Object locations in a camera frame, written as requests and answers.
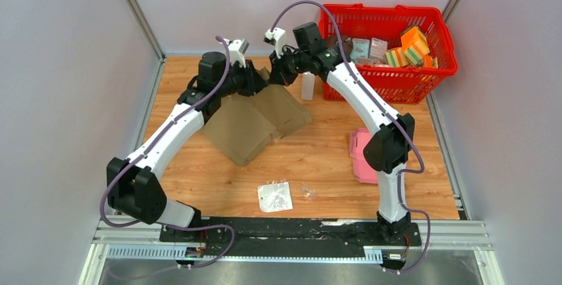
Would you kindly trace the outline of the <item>brown cardboard box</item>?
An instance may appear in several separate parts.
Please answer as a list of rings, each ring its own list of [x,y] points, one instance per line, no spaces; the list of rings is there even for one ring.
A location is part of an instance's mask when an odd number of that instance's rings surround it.
[[[282,85],[269,85],[251,97],[226,97],[200,132],[225,156],[246,166],[270,142],[311,122],[309,111]]]

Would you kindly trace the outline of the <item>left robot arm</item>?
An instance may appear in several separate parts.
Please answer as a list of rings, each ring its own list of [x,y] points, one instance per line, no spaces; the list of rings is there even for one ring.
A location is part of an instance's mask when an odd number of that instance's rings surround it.
[[[199,210],[167,197],[160,178],[184,143],[217,112],[224,97],[253,96],[267,85],[252,60],[205,53],[197,74],[157,131],[128,157],[110,160],[101,204],[132,217],[133,223],[173,226],[185,241],[199,239],[203,231],[196,219]]]

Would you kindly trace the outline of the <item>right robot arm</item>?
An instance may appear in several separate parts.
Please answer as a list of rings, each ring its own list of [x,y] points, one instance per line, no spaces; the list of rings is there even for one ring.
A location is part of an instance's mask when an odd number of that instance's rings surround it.
[[[293,30],[297,47],[286,45],[286,32],[271,28],[264,41],[273,45],[270,55],[270,84],[290,85],[298,74],[311,73],[336,90],[361,118],[371,135],[363,149],[368,165],[378,178],[380,203],[377,237],[386,244],[397,243],[411,223],[404,207],[400,179],[412,148],[415,121],[409,114],[393,109],[369,86],[350,61],[342,42],[328,46],[314,22]]]

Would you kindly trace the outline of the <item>teal small box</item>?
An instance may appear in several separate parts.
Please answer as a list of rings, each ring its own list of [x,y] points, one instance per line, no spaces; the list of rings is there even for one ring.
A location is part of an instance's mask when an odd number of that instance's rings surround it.
[[[356,62],[359,58],[368,58],[370,52],[370,40],[364,38],[352,38],[353,47],[350,58]]]

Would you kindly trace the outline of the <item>grey pink small box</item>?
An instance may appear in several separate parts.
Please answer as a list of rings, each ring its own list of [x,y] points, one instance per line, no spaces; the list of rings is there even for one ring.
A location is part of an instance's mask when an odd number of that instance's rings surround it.
[[[380,62],[386,61],[386,52],[388,50],[388,42],[379,38],[371,38],[368,57]]]

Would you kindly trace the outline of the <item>pink paper box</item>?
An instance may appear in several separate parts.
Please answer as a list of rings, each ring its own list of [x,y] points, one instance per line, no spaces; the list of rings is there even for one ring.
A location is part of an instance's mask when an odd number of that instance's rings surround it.
[[[349,156],[352,159],[353,174],[356,181],[362,184],[377,185],[376,171],[368,165],[363,154],[363,150],[371,137],[367,128],[352,131],[349,138]]]

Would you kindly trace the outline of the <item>white bottle black cap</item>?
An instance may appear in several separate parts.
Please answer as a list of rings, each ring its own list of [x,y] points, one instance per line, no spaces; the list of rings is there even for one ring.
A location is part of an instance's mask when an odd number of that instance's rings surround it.
[[[315,91],[315,76],[311,72],[302,74],[302,87],[300,97],[303,100],[311,101]]]

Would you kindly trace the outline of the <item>striped sponge pack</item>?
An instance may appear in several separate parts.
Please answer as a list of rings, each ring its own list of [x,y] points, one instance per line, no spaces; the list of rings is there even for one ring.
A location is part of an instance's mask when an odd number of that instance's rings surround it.
[[[404,68],[410,64],[401,47],[387,50],[385,53],[385,57],[386,64],[394,68]]]

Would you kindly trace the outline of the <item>white plastic bag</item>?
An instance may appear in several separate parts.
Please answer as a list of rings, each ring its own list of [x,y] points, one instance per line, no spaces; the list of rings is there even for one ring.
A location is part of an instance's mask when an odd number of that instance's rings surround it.
[[[288,182],[261,185],[257,194],[261,212],[273,213],[294,208]]]

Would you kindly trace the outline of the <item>red plastic basket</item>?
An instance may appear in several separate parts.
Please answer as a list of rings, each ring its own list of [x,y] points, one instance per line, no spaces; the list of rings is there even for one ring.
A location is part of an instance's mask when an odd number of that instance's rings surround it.
[[[441,11],[435,7],[367,7],[355,3],[327,4],[326,8],[319,20],[324,38],[338,30],[351,38],[380,38],[395,48],[401,44],[400,35],[412,25],[425,34],[430,54],[437,59],[436,68],[358,66],[367,83],[389,103],[420,103],[458,70],[453,39]]]

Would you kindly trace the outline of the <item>small clear screw bag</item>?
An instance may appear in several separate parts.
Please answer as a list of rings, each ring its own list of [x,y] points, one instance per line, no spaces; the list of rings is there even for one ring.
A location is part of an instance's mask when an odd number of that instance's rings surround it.
[[[309,187],[305,183],[301,183],[300,190],[301,190],[301,193],[302,193],[303,197],[308,201],[311,201],[317,194],[315,189]]]

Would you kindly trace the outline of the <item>orange green sponge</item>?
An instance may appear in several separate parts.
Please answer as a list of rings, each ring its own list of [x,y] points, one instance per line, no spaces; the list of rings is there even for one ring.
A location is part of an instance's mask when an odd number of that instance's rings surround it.
[[[430,54],[429,43],[425,34],[417,25],[411,25],[400,35],[402,52],[411,65],[417,66]]]

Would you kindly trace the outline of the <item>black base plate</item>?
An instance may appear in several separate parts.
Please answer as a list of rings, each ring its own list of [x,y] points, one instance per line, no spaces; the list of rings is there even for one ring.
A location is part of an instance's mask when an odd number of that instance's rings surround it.
[[[367,246],[382,246],[375,221],[338,221],[275,217],[207,217],[204,231],[161,229],[160,241],[201,245],[219,254],[230,242],[229,256],[288,258],[363,258]]]

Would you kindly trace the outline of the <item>aluminium frame rail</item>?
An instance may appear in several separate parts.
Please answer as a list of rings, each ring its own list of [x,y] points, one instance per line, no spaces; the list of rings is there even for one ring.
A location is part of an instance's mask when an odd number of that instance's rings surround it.
[[[481,221],[422,220],[392,244],[373,219],[203,217],[197,231],[97,226],[80,284],[503,284]]]

